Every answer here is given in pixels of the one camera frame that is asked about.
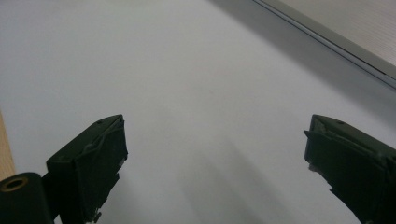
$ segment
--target wooden surface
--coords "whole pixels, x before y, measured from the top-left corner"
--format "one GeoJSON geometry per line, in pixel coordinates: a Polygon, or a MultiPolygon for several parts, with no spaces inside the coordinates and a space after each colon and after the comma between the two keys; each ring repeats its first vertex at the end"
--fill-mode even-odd
{"type": "Polygon", "coordinates": [[[0,180],[15,174],[14,161],[9,149],[6,127],[0,112],[0,180]]]}

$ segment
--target white surface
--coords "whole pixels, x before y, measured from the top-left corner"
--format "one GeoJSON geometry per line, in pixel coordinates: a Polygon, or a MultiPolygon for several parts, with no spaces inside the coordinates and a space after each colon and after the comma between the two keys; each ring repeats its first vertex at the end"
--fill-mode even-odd
{"type": "Polygon", "coordinates": [[[303,130],[317,113],[396,147],[395,92],[253,1],[2,1],[0,78],[19,173],[124,115],[104,224],[359,223],[303,130]]]}

